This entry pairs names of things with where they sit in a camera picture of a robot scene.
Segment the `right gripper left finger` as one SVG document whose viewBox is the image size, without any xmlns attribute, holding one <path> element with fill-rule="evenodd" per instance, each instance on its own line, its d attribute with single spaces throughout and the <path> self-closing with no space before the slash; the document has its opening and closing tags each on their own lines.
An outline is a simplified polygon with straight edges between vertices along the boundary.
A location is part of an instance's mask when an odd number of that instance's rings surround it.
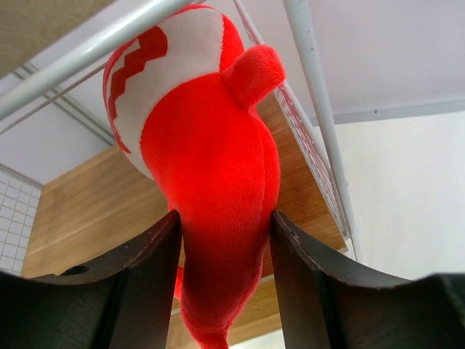
<svg viewBox="0 0 465 349">
<path fill-rule="evenodd" d="M 59 275 L 1 274 L 3 348 L 164 348 L 180 256 L 180 218 Z"/>
</svg>

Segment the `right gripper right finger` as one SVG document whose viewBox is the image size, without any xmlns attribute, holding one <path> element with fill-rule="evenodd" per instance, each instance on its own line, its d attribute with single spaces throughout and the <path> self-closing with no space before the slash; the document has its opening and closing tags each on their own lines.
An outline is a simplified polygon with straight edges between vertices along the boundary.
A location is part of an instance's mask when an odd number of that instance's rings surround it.
<svg viewBox="0 0 465 349">
<path fill-rule="evenodd" d="M 272 216 L 270 248 L 287 348 L 462 348 L 464 276 L 415 281 L 362 265 Z"/>
</svg>

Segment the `red shark plush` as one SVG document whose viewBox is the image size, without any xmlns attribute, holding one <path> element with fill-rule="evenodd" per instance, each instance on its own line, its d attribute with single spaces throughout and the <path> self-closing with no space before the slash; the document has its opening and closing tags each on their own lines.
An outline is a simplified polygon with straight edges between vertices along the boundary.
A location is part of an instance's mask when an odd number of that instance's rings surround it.
<svg viewBox="0 0 465 349">
<path fill-rule="evenodd" d="M 280 162 L 256 107 L 285 77 L 272 47 L 245 48 L 234 23 L 203 4 L 126 42 L 105 66 L 119 148 L 180 215 L 185 262 L 174 293 L 201 348 L 227 347 L 262 276 Z"/>
</svg>

